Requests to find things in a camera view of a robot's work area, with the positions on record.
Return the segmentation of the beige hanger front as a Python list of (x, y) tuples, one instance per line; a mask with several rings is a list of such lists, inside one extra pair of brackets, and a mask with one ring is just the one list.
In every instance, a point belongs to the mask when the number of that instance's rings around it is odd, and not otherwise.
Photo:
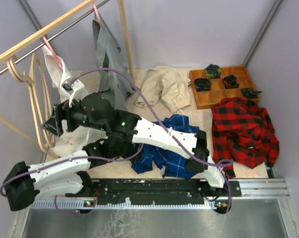
[[(44, 71), (44, 65), (37, 53), (31, 57), (30, 70), (28, 73), (20, 72), (16, 66), (17, 56), (13, 55), (6, 61), (10, 74), (20, 83), (25, 83), (28, 87), (31, 109), (37, 134), (39, 147), (43, 152), (48, 153), (55, 146), (55, 137), (42, 128), (42, 124), (52, 113), (52, 103)], [(39, 93), (36, 76), (39, 75), (42, 83), (44, 108), (39, 102)]]

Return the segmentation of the blue plaid shirt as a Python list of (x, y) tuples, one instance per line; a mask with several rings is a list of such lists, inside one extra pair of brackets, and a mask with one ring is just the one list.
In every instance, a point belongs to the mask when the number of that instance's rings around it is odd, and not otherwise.
[[(162, 123), (165, 127), (186, 132), (197, 133), (199, 127), (189, 124), (189, 117), (179, 114), (174, 114), (169, 118), (165, 118)], [(142, 149), (142, 156), (137, 162), (131, 163), (131, 168), (137, 173), (142, 174), (153, 170), (152, 164), (159, 169), (165, 169), (163, 177), (175, 177), (189, 179), (196, 175), (195, 172), (185, 169), (186, 159), (181, 155), (172, 151), (164, 150), (156, 146), (145, 144)]]

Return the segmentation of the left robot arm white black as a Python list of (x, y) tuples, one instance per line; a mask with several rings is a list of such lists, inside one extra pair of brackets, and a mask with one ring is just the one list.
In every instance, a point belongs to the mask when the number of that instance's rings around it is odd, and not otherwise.
[(138, 158), (142, 149), (143, 144), (102, 138), (50, 162), (26, 165), (22, 161), (13, 166), (0, 187), (0, 194), (7, 198), (13, 212), (27, 208), (39, 198), (58, 195), (87, 197), (94, 190), (87, 173), (89, 169)]

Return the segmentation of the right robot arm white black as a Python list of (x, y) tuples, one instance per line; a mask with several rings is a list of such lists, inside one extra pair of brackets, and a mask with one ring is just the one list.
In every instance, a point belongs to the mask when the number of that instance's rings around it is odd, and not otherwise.
[(82, 100), (66, 100), (53, 106), (51, 117), (42, 127), (57, 137), (63, 135), (62, 123), (66, 122), (68, 132), (79, 126), (103, 130), (109, 139), (156, 146), (174, 152), (186, 159), (184, 167), (201, 173), (207, 179), (217, 196), (224, 196), (230, 185), (221, 175), (207, 149), (206, 132), (189, 133), (164, 128), (139, 115), (114, 109), (110, 102), (93, 93)]

